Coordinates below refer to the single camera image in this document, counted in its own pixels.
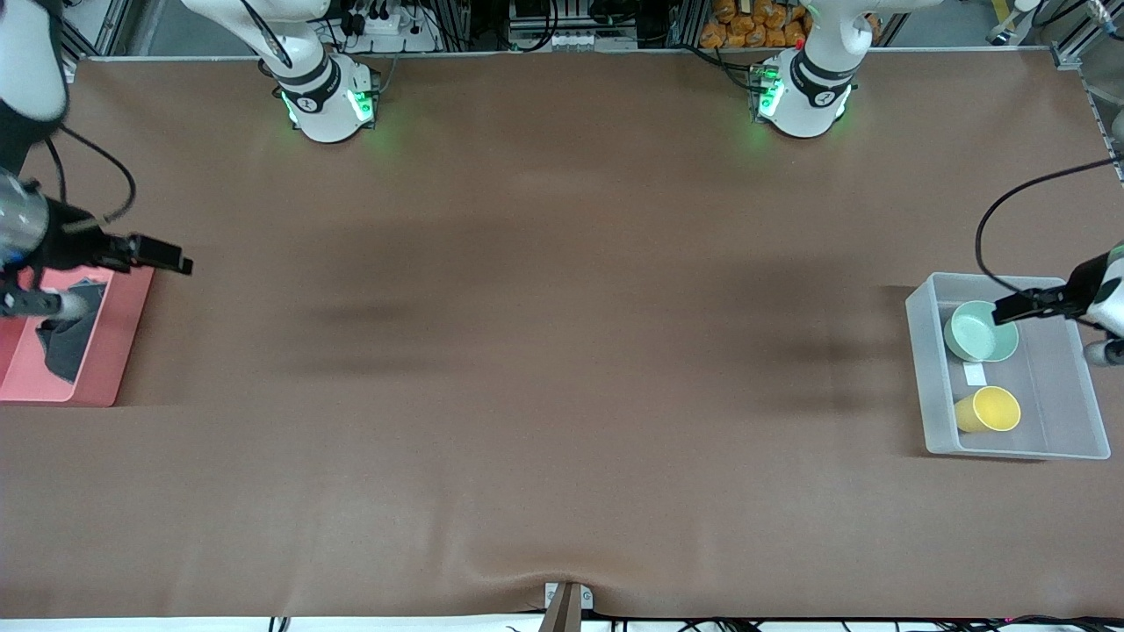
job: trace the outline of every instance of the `yellow cup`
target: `yellow cup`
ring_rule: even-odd
[[[1015,396],[997,386],[986,386],[957,401],[957,427],[963,432],[1007,432],[1022,417]]]

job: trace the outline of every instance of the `green bowl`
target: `green bowl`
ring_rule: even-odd
[[[1018,349],[1014,323],[996,325],[995,304],[970,300],[952,313],[944,324],[944,343],[966,362],[1001,362]]]

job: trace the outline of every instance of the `white label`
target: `white label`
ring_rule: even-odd
[[[968,386],[987,386],[984,364],[981,362],[964,362],[964,379],[968,380]]]

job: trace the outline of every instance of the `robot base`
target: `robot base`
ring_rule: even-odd
[[[827,132],[839,117],[843,116],[851,88],[827,107],[815,107],[808,98],[794,87],[791,75],[795,48],[788,48],[776,57],[761,63],[767,69],[776,69],[772,84],[764,83],[760,94],[750,94],[750,109],[758,120],[768,120],[777,129],[797,138],[812,138]]]
[[[378,74],[372,75],[370,66],[346,55],[333,54],[332,58],[339,65],[339,88],[320,111],[306,112],[284,99],[293,129],[317,143],[338,143],[363,127],[374,127],[379,106]]]

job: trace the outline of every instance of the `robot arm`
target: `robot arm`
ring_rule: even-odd
[[[346,139],[374,123],[371,69],[328,54],[308,25],[329,0],[183,0],[254,49],[282,89],[289,118],[319,143]]]
[[[1064,286],[1032,288],[995,303],[997,325],[1023,318],[1081,318],[1105,331],[1107,340],[1085,347],[1098,367],[1124,364],[1124,244],[1073,269]]]
[[[18,172],[27,150],[66,114],[66,82],[52,15],[61,0],[0,0],[0,169]]]
[[[758,117],[799,138],[819,136],[843,116],[851,80],[871,44],[870,12],[907,12],[941,0],[801,0],[812,13],[804,48],[764,62],[777,69],[772,85],[754,97]]]
[[[145,235],[105,233],[93,216],[45,197],[15,173],[27,150],[49,138],[66,114],[66,88],[58,58],[57,0],[0,0],[0,316],[74,318],[85,305],[69,292],[44,291],[45,269],[80,265],[127,272],[148,265],[191,273],[179,247]],[[75,223],[88,228],[67,231]],[[19,285],[31,270],[28,288]]]

